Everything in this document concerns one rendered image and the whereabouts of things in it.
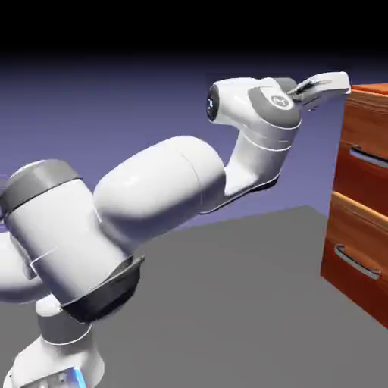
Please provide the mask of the wooden drawer front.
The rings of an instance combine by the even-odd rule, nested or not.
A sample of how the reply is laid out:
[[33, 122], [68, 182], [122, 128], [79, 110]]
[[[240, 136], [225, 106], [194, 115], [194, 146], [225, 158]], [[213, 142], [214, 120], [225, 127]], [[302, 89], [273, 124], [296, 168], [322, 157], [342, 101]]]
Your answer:
[[[372, 280], [334, 253], [346, 253], [367, 268], [380, 270]], [[333, 192], [324, 240], [321, 276], [388, 329], [388, 217]]]
[[356, 85], [346, 98], [333, 190], [388, 217], [388, 169], [349, 154], [388, 158], [388, 83]]

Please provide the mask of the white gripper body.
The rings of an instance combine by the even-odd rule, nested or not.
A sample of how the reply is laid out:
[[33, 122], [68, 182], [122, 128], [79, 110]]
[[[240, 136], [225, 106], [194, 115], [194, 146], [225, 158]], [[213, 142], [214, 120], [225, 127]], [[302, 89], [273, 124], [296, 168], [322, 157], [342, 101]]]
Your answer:
[[298, 85], [301, 102], [315, 102], [351, 92], [349, 76], [344, 71], [315, 74]]

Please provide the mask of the brown wooden cabinet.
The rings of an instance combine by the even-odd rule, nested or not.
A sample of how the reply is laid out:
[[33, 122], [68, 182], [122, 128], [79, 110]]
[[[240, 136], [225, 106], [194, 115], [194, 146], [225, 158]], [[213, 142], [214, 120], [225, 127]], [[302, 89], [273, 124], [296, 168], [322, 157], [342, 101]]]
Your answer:
[[321, 276], [388, 329], [388, 83], [346, 99]]

